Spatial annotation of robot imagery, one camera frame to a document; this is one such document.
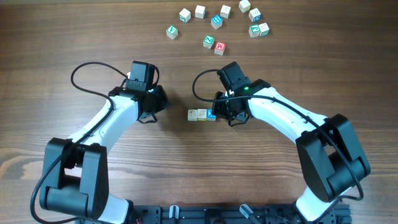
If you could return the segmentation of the blue letter X block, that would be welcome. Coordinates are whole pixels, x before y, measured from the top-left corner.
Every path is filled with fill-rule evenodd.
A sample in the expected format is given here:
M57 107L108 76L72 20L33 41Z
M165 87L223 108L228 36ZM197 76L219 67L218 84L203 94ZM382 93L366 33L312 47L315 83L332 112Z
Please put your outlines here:
M207 109L207 111L206 111L206 119L208 121L216 121L216 116L212 113L212 109Z

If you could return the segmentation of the plain block with yellow side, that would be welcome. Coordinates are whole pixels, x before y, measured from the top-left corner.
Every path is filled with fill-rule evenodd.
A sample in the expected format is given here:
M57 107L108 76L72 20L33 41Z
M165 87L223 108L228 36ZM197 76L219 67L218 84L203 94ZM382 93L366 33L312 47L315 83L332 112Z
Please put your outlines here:
M207 120L207 109L197 109L197 120L198 121Z

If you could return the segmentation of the plain block with red drawing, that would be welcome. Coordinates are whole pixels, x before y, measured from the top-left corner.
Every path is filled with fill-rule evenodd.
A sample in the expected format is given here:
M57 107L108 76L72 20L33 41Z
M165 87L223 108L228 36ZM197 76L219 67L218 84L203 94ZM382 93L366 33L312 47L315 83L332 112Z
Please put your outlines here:
M187 119L189 121L198 121L198 110L188 110Z

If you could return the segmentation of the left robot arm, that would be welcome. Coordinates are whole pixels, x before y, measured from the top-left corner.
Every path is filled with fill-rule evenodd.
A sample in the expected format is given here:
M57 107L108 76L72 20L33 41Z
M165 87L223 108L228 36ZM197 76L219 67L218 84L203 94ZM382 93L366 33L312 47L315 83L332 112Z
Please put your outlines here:
M35 221L44 223L35 211L39 202L44 210L69 215L71 222L142 223L132 201L109 192L108 153L135 122L156 123L156 113L168 106L159 77L155 65L134 61L89 123L66 139L47 143L29 205Z

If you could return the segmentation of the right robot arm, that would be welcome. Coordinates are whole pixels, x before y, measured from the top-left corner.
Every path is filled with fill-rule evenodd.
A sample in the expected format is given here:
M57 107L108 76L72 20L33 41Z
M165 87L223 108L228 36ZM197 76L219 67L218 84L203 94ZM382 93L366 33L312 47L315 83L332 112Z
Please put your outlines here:
M213 112L240 124L262 120L295 143L307 188L294 203L302 222L315 223L346 192L371 173L371 167L351 122L343 115L327 116L283 97L264 80L254 82L232 62L217 70L225 92L217 92Z

